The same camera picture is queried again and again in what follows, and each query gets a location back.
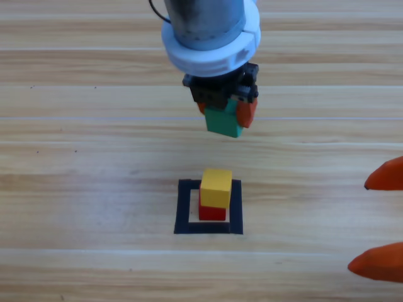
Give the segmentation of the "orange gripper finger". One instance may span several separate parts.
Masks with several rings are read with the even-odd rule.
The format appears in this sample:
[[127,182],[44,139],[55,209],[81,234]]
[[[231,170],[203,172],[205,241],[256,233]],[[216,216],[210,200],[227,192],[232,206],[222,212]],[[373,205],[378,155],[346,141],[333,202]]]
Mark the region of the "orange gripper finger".
[[402,157],[386,161],[373,171],[365,181],[367,190],[401,191],[402,190]]
[[376,281],[402,282],[402,242],[363,252],[348,264],[348,270]]

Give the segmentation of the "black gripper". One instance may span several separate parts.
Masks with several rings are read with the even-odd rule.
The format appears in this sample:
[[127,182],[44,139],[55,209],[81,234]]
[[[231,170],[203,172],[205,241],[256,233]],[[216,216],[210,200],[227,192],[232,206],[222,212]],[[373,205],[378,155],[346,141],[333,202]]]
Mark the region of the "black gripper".
[[228,99],[235,96],[235,100],[238,100],[237,122],[240,126],[249,128],[258,105],[258,72],[258,64],[247,62],[236,70],[215,77],[186,74],[183,77],[183,85],[190,89],[193,100],[203,115],[206,106],[225,109]]

